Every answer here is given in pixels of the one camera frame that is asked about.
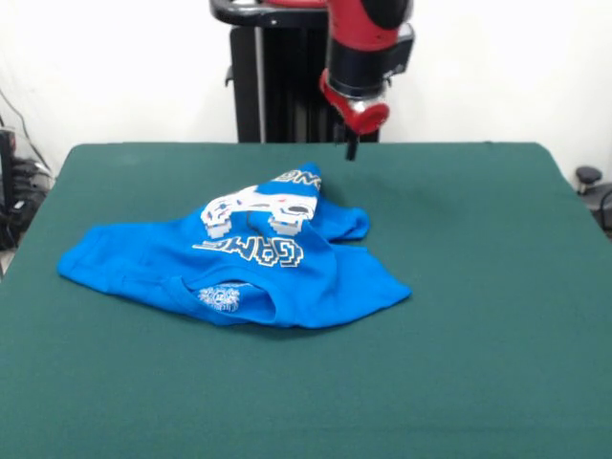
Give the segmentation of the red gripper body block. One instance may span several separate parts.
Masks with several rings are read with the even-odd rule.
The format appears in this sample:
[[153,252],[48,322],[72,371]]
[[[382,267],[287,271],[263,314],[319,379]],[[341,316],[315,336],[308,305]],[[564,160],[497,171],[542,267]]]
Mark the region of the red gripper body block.
[[386,85],[375,96],[346,96],[331,86],[327,69],[322,71],[318,84],[327,102],[339,113],[345,125],[355,134],[374,133],[388,120],[390,108],[386,102]]

